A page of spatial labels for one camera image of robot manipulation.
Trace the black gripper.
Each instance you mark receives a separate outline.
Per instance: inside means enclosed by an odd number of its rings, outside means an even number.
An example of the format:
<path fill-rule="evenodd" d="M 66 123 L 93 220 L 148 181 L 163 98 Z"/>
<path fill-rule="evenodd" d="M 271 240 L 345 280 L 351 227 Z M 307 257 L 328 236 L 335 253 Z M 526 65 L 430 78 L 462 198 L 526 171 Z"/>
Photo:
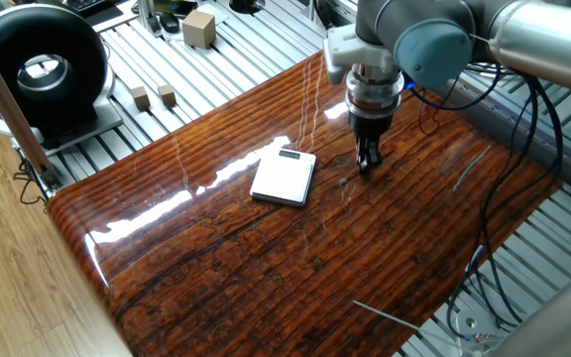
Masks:
<path fill-rule="evenodd" d="M 356 140 L 357 165 L 361 176 L 367 176 L 371 167 L 381 165 L 380 137 L 391 128 L 393 117 L 393 112 L 348 112 L 348 123 Z"/>

